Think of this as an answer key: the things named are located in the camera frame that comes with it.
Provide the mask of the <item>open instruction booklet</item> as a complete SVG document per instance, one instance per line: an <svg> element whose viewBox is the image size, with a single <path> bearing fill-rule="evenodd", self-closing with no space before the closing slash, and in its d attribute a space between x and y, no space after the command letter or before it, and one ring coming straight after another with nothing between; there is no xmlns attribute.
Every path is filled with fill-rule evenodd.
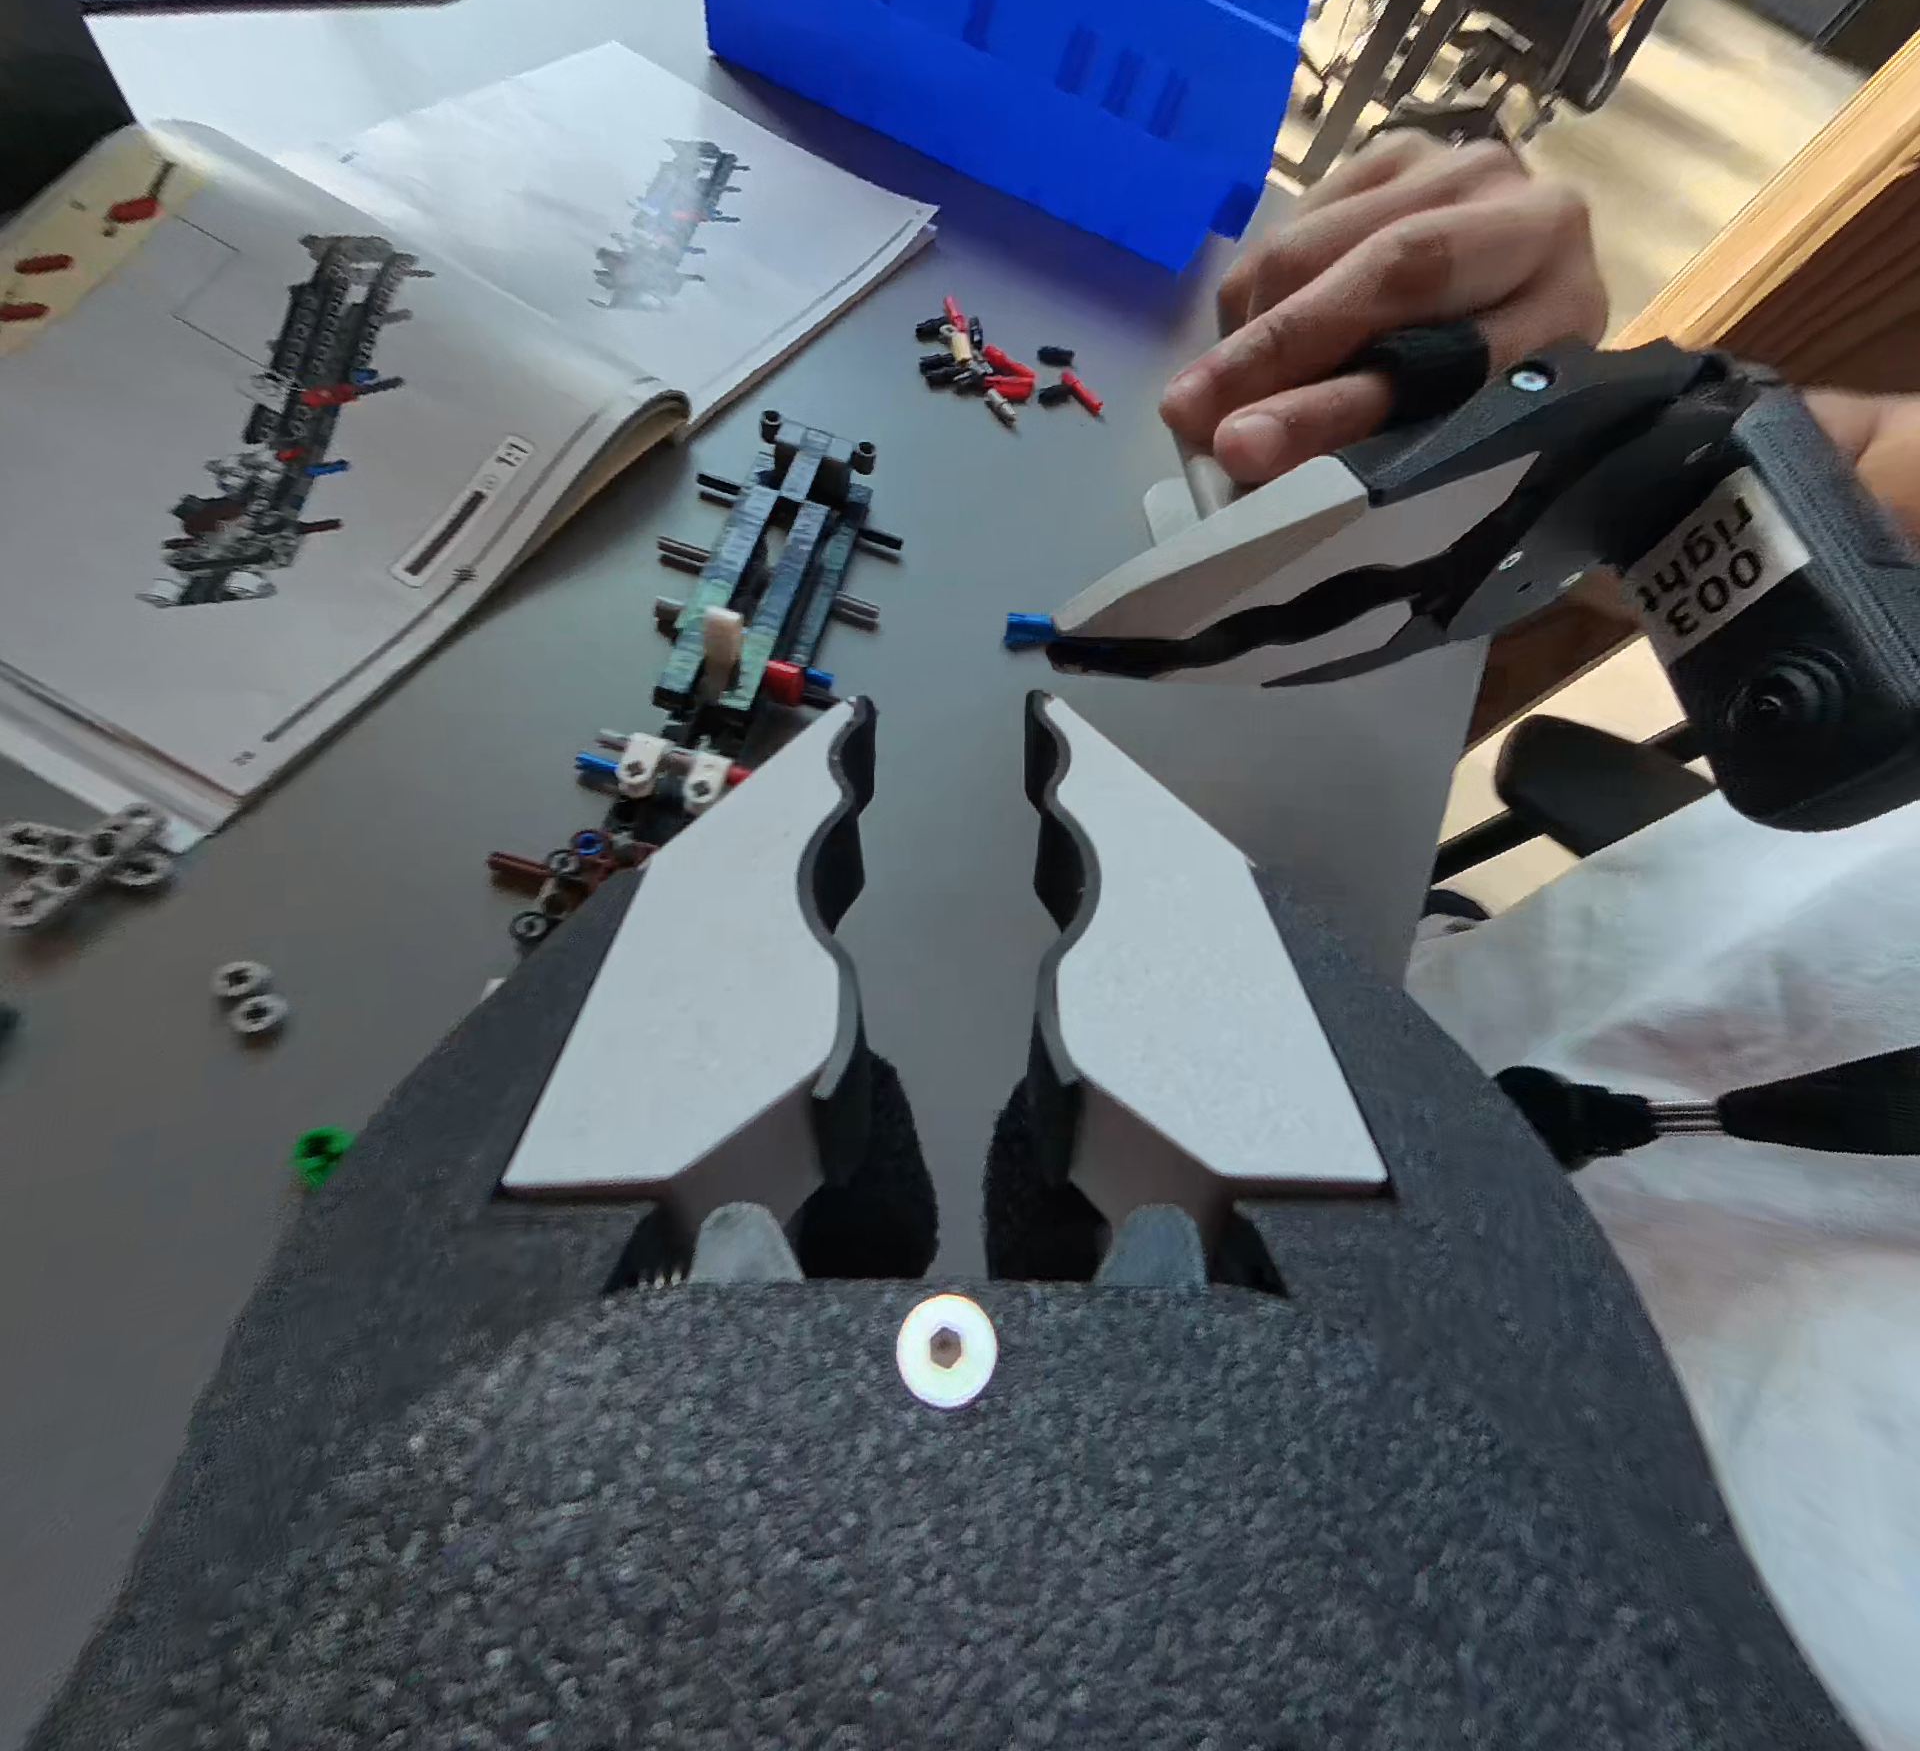
<svg viewBox="0 0 1920 1751"><path fill-rule="evenodd" d="M936 224L613 42L331 152L113 132L4 220L4 760L224 826Z"/></svg>

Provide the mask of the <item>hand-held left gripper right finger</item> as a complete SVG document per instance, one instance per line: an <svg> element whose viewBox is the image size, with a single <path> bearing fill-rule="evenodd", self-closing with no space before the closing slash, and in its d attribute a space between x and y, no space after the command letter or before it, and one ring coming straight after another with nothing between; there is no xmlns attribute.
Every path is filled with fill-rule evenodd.
<svg viewBox="0 0 1920 1751"><path fill-rule="evenodd" d="M988 1274L1092 1282L1161 1212L1208 1272L1241 1206L1387 1198L1252 862L1051 694L1022 708L1022 788L1054 940L982 1174Z"/></svg>

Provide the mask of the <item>blue plastic bin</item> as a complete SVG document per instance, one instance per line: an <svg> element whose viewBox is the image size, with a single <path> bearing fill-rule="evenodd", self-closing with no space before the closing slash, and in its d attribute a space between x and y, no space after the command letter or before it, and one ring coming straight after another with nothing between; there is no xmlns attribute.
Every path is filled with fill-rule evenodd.
<svg viewBox="0 0 1920 1751"><path fill-rule="evenodd" d="M1311 0L703 0L713 56L1170 270L1265 190Z"/></svg>

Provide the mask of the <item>grey toy brick beams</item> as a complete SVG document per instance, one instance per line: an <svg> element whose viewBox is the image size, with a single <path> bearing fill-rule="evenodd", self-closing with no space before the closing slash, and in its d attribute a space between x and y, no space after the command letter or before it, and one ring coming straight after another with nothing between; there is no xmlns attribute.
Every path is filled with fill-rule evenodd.
<svg viewBox="0 0 1920 1751"><path fill-rule="evenodd" d="M167 826L152 804L128 804L90 830L26 820L4 824L4 864L20 872L2 900L4 932L52 928L100 894L165 890L175 874L165 850Z"/></svg>

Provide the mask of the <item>person's right forearm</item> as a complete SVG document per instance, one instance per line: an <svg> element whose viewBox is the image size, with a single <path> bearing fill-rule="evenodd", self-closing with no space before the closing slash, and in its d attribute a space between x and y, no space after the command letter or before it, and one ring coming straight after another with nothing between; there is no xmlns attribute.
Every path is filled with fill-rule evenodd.
<svg viewBox="0 0 1920 1751"><path fill-rule="evenodd" d="M1812 418L1848 456L1852 470L1901 530L1917 536L1917 396L1812 390Z"/></svg>

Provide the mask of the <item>heap of small toy pins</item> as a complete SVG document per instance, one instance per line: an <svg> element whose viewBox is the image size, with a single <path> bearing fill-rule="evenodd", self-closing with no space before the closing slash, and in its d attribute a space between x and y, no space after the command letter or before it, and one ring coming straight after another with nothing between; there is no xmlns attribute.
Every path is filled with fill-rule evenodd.
<svg viewBox="0 0 1920 1751"><path fill-rule="evenodd" d="M1106 400L1084 376L1075 346L1006 350L951 294L914 324L914 342L916 372L928 392L982 408L1007 434L1029 414L1079 412L1094 422L1106 416Z"/></svg>

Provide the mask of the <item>black office chair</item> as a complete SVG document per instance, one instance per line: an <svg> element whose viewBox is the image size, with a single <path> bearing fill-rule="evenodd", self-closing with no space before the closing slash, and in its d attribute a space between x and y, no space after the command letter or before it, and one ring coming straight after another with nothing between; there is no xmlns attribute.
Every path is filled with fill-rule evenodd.
<svg viewBox="0 0 1920 1751"><path fill-rule="evenodd" d="M1494 760L1500 810L1440 846L1419 922L1483 922L1489 912L1456 890L1458 876L1527 844L1587 858L1703 800L1716 790L1695 770L1703 756L1688 724L1633 742L1552 714L1520 720Z"/></svg>

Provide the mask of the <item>person's right hand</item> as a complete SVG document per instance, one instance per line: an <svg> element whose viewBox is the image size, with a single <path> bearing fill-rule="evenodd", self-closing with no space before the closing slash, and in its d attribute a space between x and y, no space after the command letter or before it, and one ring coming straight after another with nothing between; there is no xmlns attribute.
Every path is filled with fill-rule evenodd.
<svg viewBox="0 0 1920 1751"><path fill-rule="evenodd" d="M1442 324L1471 324L1494 368L1600 342L1587 206L1498 142L1390 132L1232 264L1217 342L1165 386L1159 418L1230 480L1265 484L1384 430L1391 386L1355 358Z"/></svg>

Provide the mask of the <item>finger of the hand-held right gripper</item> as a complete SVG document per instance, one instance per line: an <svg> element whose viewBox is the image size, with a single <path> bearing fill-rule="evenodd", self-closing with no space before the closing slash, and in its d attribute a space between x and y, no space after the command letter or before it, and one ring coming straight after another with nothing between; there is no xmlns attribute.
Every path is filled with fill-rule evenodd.
<svg viewBox="0 0 1920 1751"><path fill-rule="evenodd" d="M1299 582L1335 572L1471 572L1486 582L1523 538L1513 500L1538 456L1468 452L1442 466L1425 450L1327 454L1192 516L1062 608L1097 606L1177 572L1226 572L1234 586L1269 572ZM1430 650L1478 638L1460 632L1458 618L1450 642Z"/></svg>
<svg viewBox="0 0 1920 1751"><path fill-rule="evenodd" d="M1309 582L1269 572L1177 572L1097 606L1072 602L1045 626L1064 674L1152 684L1267 688L1378 668L1445 644L1483 584L1471 572L1335 572Z"/></svg>

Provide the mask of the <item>loose dark toy pins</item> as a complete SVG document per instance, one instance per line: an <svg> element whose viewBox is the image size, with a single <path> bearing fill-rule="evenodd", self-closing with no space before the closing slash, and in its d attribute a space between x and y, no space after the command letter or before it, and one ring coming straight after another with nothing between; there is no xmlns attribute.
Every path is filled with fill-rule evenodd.
<svg viewBox="0 0 1920 1751"><path fill-rule="evenodd" d="M517 950L538 948L608 880L646 868L657 850L627 832L582 830L542 856L488 852L492 882L519 898L507 922L509 942Z"/></svg>

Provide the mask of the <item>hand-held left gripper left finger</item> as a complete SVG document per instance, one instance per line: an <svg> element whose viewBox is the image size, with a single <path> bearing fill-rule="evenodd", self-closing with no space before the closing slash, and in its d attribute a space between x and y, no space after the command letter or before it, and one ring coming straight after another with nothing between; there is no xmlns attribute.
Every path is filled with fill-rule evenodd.
<svg viewBox="0 0 1920 1751"><path fill-rule="evenodd" d="M636 878L497 1176L636 1216L608 1286L676 1284L716 1212L831 1236L880 1206L880 1068L840 924L866 882L876 708L822 714Z"/></svg>

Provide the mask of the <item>wooden desk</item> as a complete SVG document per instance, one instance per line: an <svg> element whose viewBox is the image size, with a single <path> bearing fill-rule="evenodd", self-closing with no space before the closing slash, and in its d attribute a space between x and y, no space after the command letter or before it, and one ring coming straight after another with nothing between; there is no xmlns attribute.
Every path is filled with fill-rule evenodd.
<svg viewBox="0 0 1920 1751"><path fill-rule="evenodd" d="M1763 364L1801 388L1916 390L1917 38L1618 336Z"/></svg>

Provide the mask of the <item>dark toy brick model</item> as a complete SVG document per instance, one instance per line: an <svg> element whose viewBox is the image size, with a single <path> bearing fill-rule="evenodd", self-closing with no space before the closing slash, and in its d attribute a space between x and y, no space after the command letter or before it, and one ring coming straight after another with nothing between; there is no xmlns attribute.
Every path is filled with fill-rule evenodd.
<svg viewBox="0 0 1920 1751"><path fill-rule="evenodd" d="M723 518L707 548L657 540L685 578L653 602L664 654L650 702L656 732L600 734L575 776L608 796L595 830L609 852L646 852L719 804L756 758L806 714L837 702L822 668L827 632L874 632L880 614L848 592L857 556L898 560L898 536L871 524L877 448L778 410L757 418L744 478L697 476Z"/></svg>

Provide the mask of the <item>person's white clothing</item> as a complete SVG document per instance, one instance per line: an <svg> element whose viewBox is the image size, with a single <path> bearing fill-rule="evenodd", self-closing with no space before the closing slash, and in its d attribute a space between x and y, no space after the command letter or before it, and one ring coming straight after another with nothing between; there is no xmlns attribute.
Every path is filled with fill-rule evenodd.
<svg viewBox="0 0 1920 1751"><path fill-rule="evenodd" d="M1409 996L1486 1072L1706 1104L1916 1052L1916 808L1795 836L1709 796L1489 922ZM1870 1747L1917 1743L1917 1164L1659 1140L1573 1184L1740 1537Z"/></svg>

